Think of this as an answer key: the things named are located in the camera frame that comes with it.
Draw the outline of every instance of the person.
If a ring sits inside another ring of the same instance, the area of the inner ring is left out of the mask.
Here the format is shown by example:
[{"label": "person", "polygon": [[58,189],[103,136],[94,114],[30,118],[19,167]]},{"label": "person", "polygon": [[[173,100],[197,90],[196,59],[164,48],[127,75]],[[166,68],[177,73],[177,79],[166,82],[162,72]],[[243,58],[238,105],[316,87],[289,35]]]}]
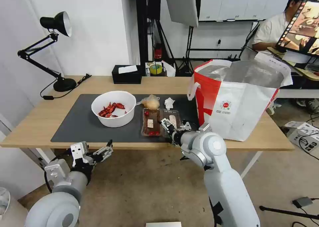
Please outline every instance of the person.
[{"label": "person", "polygon": [[[286,9],[284,12],[275,15],[265,20],[257,29],[255,36],[252,41],[252,48],[256,51],[272,55],[267,50],[268,47],[275,48],[281,35],[284,33],[289,22],[292,20],[298,7],[303,0],[288,0]],[[297,104],[302,107],[307,107],[311,113],[319,113],[319,100],[318,99],[297,99]]]}]

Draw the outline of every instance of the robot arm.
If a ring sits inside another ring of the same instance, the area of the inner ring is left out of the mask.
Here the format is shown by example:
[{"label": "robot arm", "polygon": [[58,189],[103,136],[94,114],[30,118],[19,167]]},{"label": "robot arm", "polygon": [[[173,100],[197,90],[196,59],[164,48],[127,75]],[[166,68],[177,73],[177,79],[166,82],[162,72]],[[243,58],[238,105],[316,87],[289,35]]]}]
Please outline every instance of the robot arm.
[{"label": "robot arm", "polygon": [[175,129],[166,118],[161,125],[172,138],[172,144],[181,146],[184,156],[203,167],[204,183],[209,195],[215,226],[259,227],[260,221],[243,180],[232,169],[226,156],[226,144],[209,124],[198,131],[190,131],[190,125]]},{"label": "robot arm", "polygon": [[113,152],[112,140],[105,147],[89,153],[86,142],[70,147],[73,167],[64,159],[50,162],[45,171],[54,183],[52,193],[36,202],[27,215],[25,227],[74,227],[78,223],[80,201],[91,180],[92,170]]}]

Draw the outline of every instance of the shopping bag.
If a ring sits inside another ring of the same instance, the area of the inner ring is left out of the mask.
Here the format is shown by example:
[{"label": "shopping bag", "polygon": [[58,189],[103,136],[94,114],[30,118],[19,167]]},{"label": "shopping bag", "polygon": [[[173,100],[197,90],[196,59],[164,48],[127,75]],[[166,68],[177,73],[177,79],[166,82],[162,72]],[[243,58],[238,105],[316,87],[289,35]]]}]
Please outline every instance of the shopping bag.
[{"label": "shopping bag", "polygon": [[188,89],[196,96],[199,124],[222,138],[245,141],[282,86],[292,84],[290,67],[263,53],[254,60],[214,59],[198,66]]}]

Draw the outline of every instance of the black desk mat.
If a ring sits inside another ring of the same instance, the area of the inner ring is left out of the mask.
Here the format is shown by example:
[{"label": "black desk mat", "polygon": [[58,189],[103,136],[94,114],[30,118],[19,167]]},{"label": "black desk mat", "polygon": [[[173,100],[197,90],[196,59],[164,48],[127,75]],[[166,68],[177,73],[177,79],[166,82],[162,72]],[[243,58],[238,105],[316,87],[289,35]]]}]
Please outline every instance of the black desk mat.
[{"label": "black desk mat", "polygon": [[[184,95],[161,95],[160,107],[165,108],[164,102],[171,97],[175,100],[174,110],[179,111],[180,119],[188,120],[198,126],[197,108],[195,99],[188,101]],[[91,110],[93,100],[99,94],[81,94],[73,107],[61,123],[51,139],[51,142],[166,142],[164,137],[145,137],[141,135],[143,105],[135,107],[134,117],[131,122],[122,127],[106,127],[100,123]],[[149,94],[136,94],[136,101],[148,97]]]}]

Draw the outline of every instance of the black tissue box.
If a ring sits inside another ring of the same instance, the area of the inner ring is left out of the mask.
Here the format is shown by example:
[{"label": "black tissue box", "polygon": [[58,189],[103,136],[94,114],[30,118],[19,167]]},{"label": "black tissue box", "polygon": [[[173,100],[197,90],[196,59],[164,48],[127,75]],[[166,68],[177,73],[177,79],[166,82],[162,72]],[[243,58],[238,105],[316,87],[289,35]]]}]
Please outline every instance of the black tissue box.
[{"label": "black tissue box", "polygon": [[114,84],[141,84],[141,66],[136,65],[137,71],[130,73],[119,74],[119,68],[130,65],[115,65],[112,71],[113,83]]}]

